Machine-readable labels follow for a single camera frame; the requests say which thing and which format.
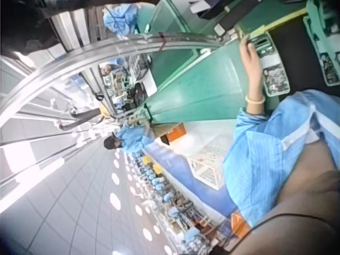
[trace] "wrist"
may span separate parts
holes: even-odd
[[[248,92],[248,98],[253,101],[261,101],[264,95],[261,88],[250,87]]]

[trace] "yellow object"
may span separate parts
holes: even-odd
[[[163,168],[160,164],[154,164],[152,167],[156,174],[161,174],[163,172]]]
[[[143,161],[143,164],[146,165],[146,164],[148,164],[148,163],[151,163],[151,162],[152,162],[152,159],[151,159],[150,156],[144,156],[144,157],[142,158],[142,161]]]
[[[110,113],[108,112],[108,110],[105,108],[104,105],[100,104],[99,109],[100,109],[100,113],[101,113],[102,116],[104,116],[105,118],[109,118],[109,117],[111,116]]]
[[[284,16],[281,19],[276,20],[276,21],[272,22],[269,25],[262,25],[258,29],[256,29],[253,32],[251,32],[250,38],[254,38],[256,36],[262,35],[266,31],[274,29],[274,28],[278,27],[279,25],[282,25],[283,23],[285,23],[285,22],[287,22],[289,20],[295,19],[298,16],[302,16],[302,15],[305,15],[305,14],[307,14],[307,9],[303,8],[303,9],[298,10],[296,12],[292,12],[291,14],[289,14],[287,16]]]

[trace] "white plastic basket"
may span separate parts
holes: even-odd
[[[224,185],[222,163],[231,142],[227,135],[219,135],[198,153],[187,158],[193,176],[219,190]]]

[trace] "cable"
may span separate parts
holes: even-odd
[[[234,250],[245,240],[245,238],[247,238],[248,235],[250,235],[254,230],[258,229],[260,226],[264,225],[265,223],[282,217],[282,216],[288,216],[288,217],[301,217],[301,218],[309,218],[309,219],[315,219],[318,220],[320,222],[323,222],[326,226],[328,226],[328,228],[336,235],[338,236],[338,232],[330,225],[329,222],[327,222],[326,220],[320,218],[320,217],[316,217],[316,216],[311,216],[311,215],[304,215],[304,214],[278,214],[275,215],[273,217],[270,217],[269,219],[266,219],[265,221],[261,222],[260,224],[256,225],[254,228],[251,229],[251,231],[249,231],[248,233],[246,233],[246,235],[231,249],[230,254],[232,254],[234,252]]]

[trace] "blue floor stripe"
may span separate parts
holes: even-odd
[[[174,178],[199,197],[203,203],[226,217],[235,211],[236,205],[231,199],[226,186],[224,185],[219,190],[215,190],[197,180],[192,175],[185,157],[157,143],[148,145],[145,150]]]

